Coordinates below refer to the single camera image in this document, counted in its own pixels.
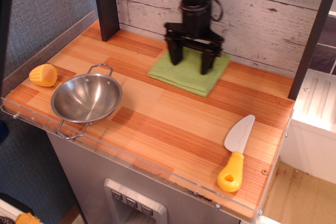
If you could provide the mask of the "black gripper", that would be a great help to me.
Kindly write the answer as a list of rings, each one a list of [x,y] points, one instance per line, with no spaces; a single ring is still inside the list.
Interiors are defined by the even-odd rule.
[[[224,39],[210,29],[211,5],[181,5],[182,22],[165,23],[171,63],[176,66],[183,59],[183,47],[202,51],[201,74],[205,75],[213,67],[220,55]]]

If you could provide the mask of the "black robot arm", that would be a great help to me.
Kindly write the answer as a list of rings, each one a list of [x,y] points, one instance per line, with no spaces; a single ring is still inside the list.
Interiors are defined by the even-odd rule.
[[[182,22],[165,24],[165,39],[173,65],[182,61],[184,47],[197,50],[202,53],[201,74],[204,75],[221,54],[224,39],[211,30],[212,1],[216,0],[182,0]]]

